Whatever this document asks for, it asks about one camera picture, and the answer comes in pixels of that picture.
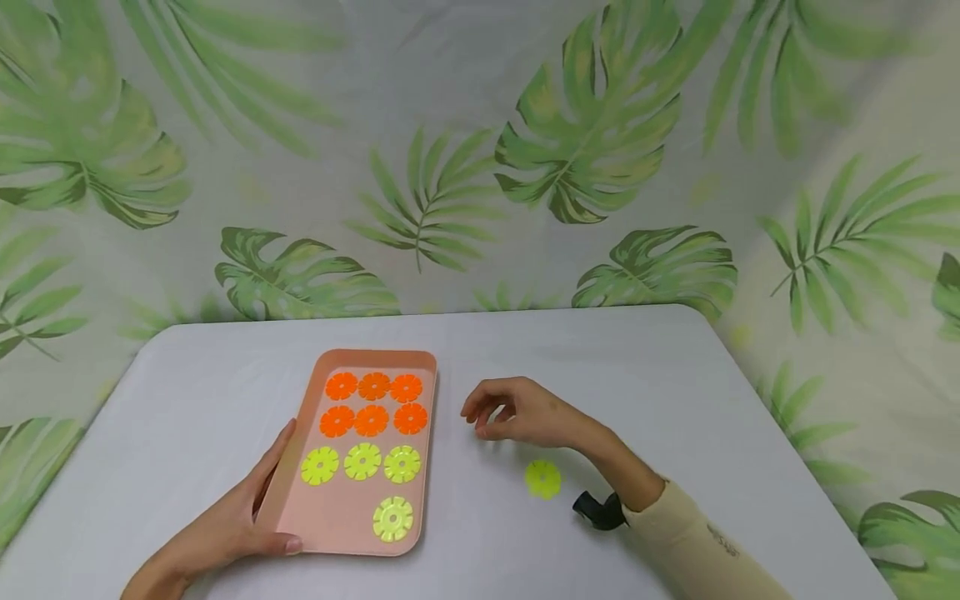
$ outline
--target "fabric backdrop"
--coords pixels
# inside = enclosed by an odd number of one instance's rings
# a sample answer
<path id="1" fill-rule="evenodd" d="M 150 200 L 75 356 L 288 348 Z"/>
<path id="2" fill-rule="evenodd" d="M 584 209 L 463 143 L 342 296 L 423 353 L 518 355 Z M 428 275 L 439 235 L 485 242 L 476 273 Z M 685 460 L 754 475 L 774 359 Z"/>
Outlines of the fabric backdrop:
<path id="1" fill-rule="evenodd" d="M 170 324 L 679 302 L 899 597 L 960 597 L 958 26 L 0 0 L 0 550 Z"/>

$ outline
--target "table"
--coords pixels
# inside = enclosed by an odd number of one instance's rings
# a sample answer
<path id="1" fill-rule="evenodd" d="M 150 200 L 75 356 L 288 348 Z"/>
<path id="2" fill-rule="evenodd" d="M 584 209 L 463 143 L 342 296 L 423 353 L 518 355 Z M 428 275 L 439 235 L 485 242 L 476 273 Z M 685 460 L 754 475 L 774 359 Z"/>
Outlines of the table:
<path id="1" fill-rule="evenodd" d="M 459 418 L 485 377 L 525 374 L 678 481 L 797 600 L 894 595 L 697 312 L 681 306 L 180 325 L 140 350 L 0 563 L 0 597 L 103 600 L 243 477 L 331 348 L 433 352 L 440 380 L 422 538 L 396 559 L 245 561 L 192 598 L 669 598 L 623 528 L 570 509 L 609 488 L 580 457 L 483 444 Z M 550 501 L 530 460 L 564 474 Z"/>

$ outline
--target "black wrist strap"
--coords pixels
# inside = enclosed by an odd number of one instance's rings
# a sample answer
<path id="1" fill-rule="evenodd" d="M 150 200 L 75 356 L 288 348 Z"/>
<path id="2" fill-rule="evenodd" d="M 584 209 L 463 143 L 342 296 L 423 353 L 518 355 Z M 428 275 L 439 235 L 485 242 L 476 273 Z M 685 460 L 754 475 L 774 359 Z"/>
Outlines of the black wrist strap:
<path id="1" fill-rule="evenodd" d="M 607 501 L 600 504 L 590 492 L 583 492 L 573 503 L 573 510 L 588 520 L 593 529 L 600 531 L 612 531 L 627 522 L 620 506 L 620 497 L 616 493 L 610 494 Z"/>

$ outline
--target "orange gear-shaped disc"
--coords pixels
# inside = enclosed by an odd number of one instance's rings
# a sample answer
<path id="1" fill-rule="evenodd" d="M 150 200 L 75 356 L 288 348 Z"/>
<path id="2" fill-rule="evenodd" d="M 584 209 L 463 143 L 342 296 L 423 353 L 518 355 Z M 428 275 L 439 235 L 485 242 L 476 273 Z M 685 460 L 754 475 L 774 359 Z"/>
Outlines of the orange gear-shaped disc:
<path id="1" fill-rule="evenodd" d="M 373 402 L 387 395 L 390 377 L 382 372 L 370 372 L 360 380 L 360 397 Z"/>
<path id="2" fill-rule="evenodd" d="M 353 411 L 348 406 L 334 406 L 320 417 L 320 432 L 328 438 L 339 438 L 350 430 L 353 420 Z"/>
<path id="3" fill-rule="evenodd" d="M 338 372 L 326 380 L 324 390 L 331 400 L 346 400 L 357 391 L 357 377 L 351 372 Z"/>
<path id="4" fill-rule="evenodd" d="M 379 404 L 372 404 L 360 409 L 360 412 L 357 413 L 354 426 L 357 430 L 357 435 L 364 438 L 372 438 L 383 433 L 383 430 L 387 428 L 388 422 L 390 422 L 390 413 L 387 412 L 387 409 Z"/>
<path id="5" fill-rule="evenodd" d="M 397 402 L 413 402 L 423 392 L 423 383 L 413 374 L 398 375 L 390 386 L 390 396 Z"/>
<path id="6" fill-rule="evenodd" d="M 416 402 L 408 402 L 396 409 L 394 427 L 403 435 L 412 436 L 426 427 L 426 409 Z"/>

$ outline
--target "beige sleeve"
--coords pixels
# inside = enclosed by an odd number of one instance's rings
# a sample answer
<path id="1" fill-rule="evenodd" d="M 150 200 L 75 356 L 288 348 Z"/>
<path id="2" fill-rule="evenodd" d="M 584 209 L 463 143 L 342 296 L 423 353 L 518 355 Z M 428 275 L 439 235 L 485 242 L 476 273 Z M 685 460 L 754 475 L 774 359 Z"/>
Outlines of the beige sleeve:
<path id="1" fill-rule="evenodd" d="M 642 513 L 623 507 L 623 515 L 690 600 L 791 600 L 677 484 L 667 482 L 660 499 Z"/>

